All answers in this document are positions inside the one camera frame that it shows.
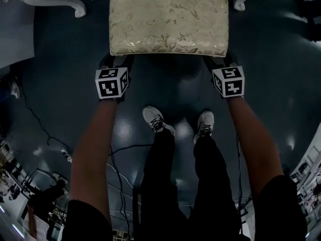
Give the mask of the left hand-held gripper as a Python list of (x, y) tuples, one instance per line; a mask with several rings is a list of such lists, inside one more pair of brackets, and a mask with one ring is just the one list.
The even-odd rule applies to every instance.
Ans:
[(95, 83), (99, 100), (124, 101), (129, 87), (133, 55), (121, 57), (107, 54), (100, 62), (95, 73)]

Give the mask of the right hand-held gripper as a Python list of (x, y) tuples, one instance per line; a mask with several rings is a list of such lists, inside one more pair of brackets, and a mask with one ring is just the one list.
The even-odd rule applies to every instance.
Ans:
[(214, 57), (203, 55), (203, 61), (212, 74), (212, 82), (223, 98), (244, 96), (245, 76), (242, 66), (231, 55), (226, 55), (223, 64), (214, 61)]

